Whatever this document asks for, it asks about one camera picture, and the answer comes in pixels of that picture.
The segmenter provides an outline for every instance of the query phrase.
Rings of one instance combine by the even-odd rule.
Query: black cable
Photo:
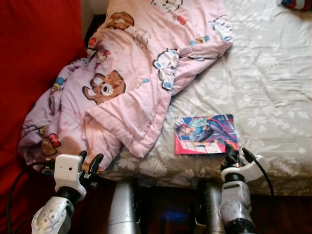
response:
[[[18,230],[23,226],[25,225],[26,223],[28,223],[30,220],[33,219],[33,216],[29,217],[28,219],[24,220],[22,223],[20,223],[16,228],[15,230],[13,231],[13,234],[16,234],[18,232]]]
[[[13,191],[15,189],[15,186],[18,182],[18,180],[21,178],[21,176],[27,172],[30,168],[32,168],[33,166],[35,165],[45,165],[46,163],[45,162],[34,162],[32,164],[29,164],[23,171],[21,171],[19,173],[19,175],[16,177],[16,179],[14,180],[13,184],[12,184],[12,187],[11,187],[11,190],[10,190],[10,193],[9,193],[9,196],[8,196],[8,199],[6,201],[6,225],[7,225],[7,230],[8,230],[8,233],[11,234],[11,220],[10,220],[10,201],[11,201],[11,197],[12,197],[12,194],[13,194]]]
[[[243,148],[243,152],[244,152],[244,155],[250,156],[250,157],[253,159],[253,161],[255,162],[255,164],[257,164],[257,166],[258,166],[259,169],[261,170],[261,172],[262,172],[263,176],[265,177],[265,179],[266,179],[266,181],[267,181],[267,183],[268,183],[268,185],[269,185],[269,188],[270,188],[271,199],[270,199],[270,204],[269,204],[269,214],[268,214],[268,218],[267,218],[267,220],[266,220],[266,222],[265,222],[265,224],[264,224],[264,226],[263,226],[263,228],[262,228],[262,230],[261,230],[261,232],[260,232],[260,234],[264,234],[265,229],[266,229],[266,227],[267,227],[267,225],[268,225],[268,223],[269,223],[269,221],[270,221],[270,219],[271,219],[271,216],[272,216],[272,213],[273,213],[273,208],[274,208],[274,200],[273,200],[274,189],[273,189],[273,185],[272,185],[272,183],[271,183],[271,181],[270,181],[270,179],[269,179],[269,177],[268,177],[266,171],[263,169],[263,167],[261,166],[261,164],[260,164],[260,163],[258,162],[258,160],[255,158],[255,156],[253,155],[253,153],[250,152],[249,150],[247,150],[246,148]]]

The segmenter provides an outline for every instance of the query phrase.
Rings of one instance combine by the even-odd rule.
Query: pink blanket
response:
[[[18,152],[26,162],[98,153],[104,171],[125,145],[144,157],[172,95],[232,45],[221,0],[114,0],[89,41],[89,58],[65,66],[27,115]]]

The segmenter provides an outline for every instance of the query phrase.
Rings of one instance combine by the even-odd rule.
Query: comic book cover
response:
[[[222,154],[226,143],[238,151],[233,115],[175,119],[175,154]]]

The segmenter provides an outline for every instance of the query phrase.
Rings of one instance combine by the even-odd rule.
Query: red cushion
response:
[[[85,56],[80,0],[0,0],[0,233],[5,201],[25,166],[16,155],[20,127],[31,106],[58,72]],[[11,202],[16,226],[34,214],[53,192],[53,180],[36,172],[21,179]]]

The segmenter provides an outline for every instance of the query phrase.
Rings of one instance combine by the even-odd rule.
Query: white bedsheet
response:
[[[277,195],[311,195],[311,12],[274,0],[225,0],[234,46],[172,99],[162,133],[143,160],[122,149],[102,176],[147,185],[196,187],[219,178],[222,158],[174,154],[175,117],[233,114],[239,144],[271,163]],[[264,178],[251,193],[268,194]]]

